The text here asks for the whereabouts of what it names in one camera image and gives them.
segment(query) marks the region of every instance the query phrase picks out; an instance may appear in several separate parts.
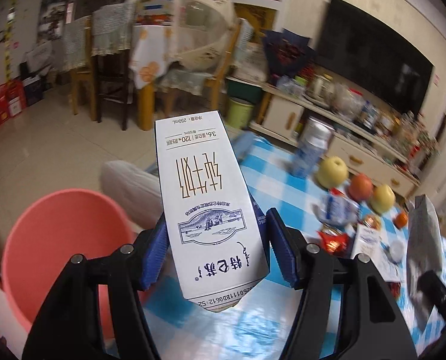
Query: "metal screw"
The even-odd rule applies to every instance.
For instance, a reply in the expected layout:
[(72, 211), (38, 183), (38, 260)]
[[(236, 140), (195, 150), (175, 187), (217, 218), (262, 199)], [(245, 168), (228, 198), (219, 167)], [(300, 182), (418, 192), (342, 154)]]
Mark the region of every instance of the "metal screw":
[(83, 261), (83, 255), (82, 254), (75, 254), (71, 257), (71, 262), (73, 264), (79, 264), (81, 261)]
[(370, 262), (370, 256), (364, 253), (358, 254), (358, 259), (365, 264)]
[(135, 248), (131, 244), (126, 244), (120, 247), (120, 252), (122, 254), (130, 254)]
[(320, 247), (317, 244), (308, 244), (306, 250), (311, 254), (317, 254), (320, 251)]

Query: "drawer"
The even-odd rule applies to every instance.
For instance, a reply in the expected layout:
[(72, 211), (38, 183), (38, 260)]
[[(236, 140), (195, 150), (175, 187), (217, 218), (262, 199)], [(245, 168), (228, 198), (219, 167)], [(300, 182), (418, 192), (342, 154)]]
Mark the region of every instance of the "drawer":
[(273, 96), (263, 121), (263, 127), (290, 139), (293, 137), (294, 129), (300, 121), (303, 110), (304, 108), (296, 103)]
[(326, 156), (340, 157), (351, 173), (364, 173), (376, 185), (388, 184), (395, 193), (404, 197), (408, 196), (416, 185), (393, 166), (338, 137), (333, 138)]

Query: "blue emblem on carton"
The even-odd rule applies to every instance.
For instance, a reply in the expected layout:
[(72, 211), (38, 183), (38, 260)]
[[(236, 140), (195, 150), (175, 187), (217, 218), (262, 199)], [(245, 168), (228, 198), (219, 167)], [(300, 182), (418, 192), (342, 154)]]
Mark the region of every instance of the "blue emblem on carton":
[(216, 245), (230, 239), (237, 231), (245, 230), (242, 210), (208, 209), (189, 221), (178, 223), (181, 243)]

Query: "flat screen tv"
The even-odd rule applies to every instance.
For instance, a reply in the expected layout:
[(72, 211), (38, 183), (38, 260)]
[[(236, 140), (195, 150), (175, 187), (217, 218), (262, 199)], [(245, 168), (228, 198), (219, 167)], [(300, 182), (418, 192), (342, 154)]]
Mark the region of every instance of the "flat screen tv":
[(342, 0), (331, 0), (316, 63), (365, 88), (400, 113), (417, 115), (433, 65), (382, 21)]

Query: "mesh food cover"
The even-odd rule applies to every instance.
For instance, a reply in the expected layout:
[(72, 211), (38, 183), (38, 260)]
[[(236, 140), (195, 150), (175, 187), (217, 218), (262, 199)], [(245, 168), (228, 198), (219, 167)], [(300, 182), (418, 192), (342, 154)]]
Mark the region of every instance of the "mesh food cover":
[(235, 12), (231, 0), (174, 0), (171, 56), (185, 68), (205, 71), (224, 52)]

